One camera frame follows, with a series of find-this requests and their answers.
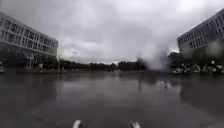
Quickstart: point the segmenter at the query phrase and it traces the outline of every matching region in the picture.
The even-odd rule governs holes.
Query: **sky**
[[[223,0],[0,0],[0,11],[59,41],[76,62],[154,61]]]

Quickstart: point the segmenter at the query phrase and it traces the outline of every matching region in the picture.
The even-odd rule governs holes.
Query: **asphalt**
[[[0,76],[0,128],[223,128],[224,79],[142,75]]]

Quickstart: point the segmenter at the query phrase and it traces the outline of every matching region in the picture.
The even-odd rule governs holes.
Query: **road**
[[[0,77],[1,128],[223,128],[223,78],[141,75]]]

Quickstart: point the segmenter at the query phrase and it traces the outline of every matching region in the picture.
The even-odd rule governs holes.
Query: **building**
[[[178,37],[177,42],[185,58],[220,53],[221,48],[224,48],[224,9]],[[218,46],[216,49],[211,47],[214,44]]]
[[[23,23],[0,13],[0,49],[36,55],[57,56],[58,41]]]

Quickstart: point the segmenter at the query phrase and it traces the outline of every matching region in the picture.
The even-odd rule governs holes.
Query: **window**
[[[43,51],[46,52],[47,51],[47,47],[43,46]]]
[[[30,32],[29,38],[34,39],[34,33],[33,32]]]
[[[2,26],[2,24],[3,24],[3,21],[4,21],[4,18],[0,18],[0,26]]]
[[[222,22],[222,18],[219,17],[218,19],[219,19],[219,24],[222,25],[222,24],[223,24],[223,22]]]
[[[40,36],[40,42],[43,43],[43,36]]]
[[[1,35],[1,39],[3,39],[4,35],[5,35],[5,31],[3,30],[2,35]]]
[[[28,48],[32,48],[33,47],[33,41],[29,40],[28,41]]]
[[[8,32],[5,32],[5,40],[7,40]]]
[[[9,41],[10,43],[13,43],[13,42],[14,42],[14,40],[15,40],[15,35],[14,35],[14,34],[12,34],[12,33],[9,33],[9,36],[8,36],[8,41]]]
[[[33,49],[37,49],[37,42],[34,43]]]
[[[25,47],[28,47],[28,40],[25,41]]]
[[[22,44],[22,46],[26,46],[26,39],[25,38],[23,38],[23,44]]]
[[[47,44],[47,39],[46,38],[44,38],[44,44]]]
[[[6,20],[4,25],[5,29],[9,29],[10,25],[11,25],[11,21]]]
[[[15,32],[15,30],[16,30],[16,24],[12,23],[11,31],[12,31],[12,32]]]
[[[16,33],[20,33],[20,29],[21,29],[21,27],[18,26],[18,28],[17,28],[17,30],[16,30]]]
[[[21,34],[21,35],[23,34],[23,27],[21,28],[20,34]]]
[[[16,44],[18,44],[18,45],[20,45],[20,40],[21,40],[21,37],[19,37],[19,36],[16,36]]]
[[[218,33],[219,33],[219,34],[218,34],[219,37],[222,37],[222,31],[221,31],[221,29],[218,29],[218,30],[219,30],[219,32],[218,32]]]
[[[216,27],[218,27],[219,26],[219,22],[218,22],[217,19],[215,20],[215,23],[216,23]]]
[[[28,37],[29,32],[30,32],[30,31],[26,29],[26,30],[25,30],[25,33],[24,33],[24,36],[25,36],[25,37]]]

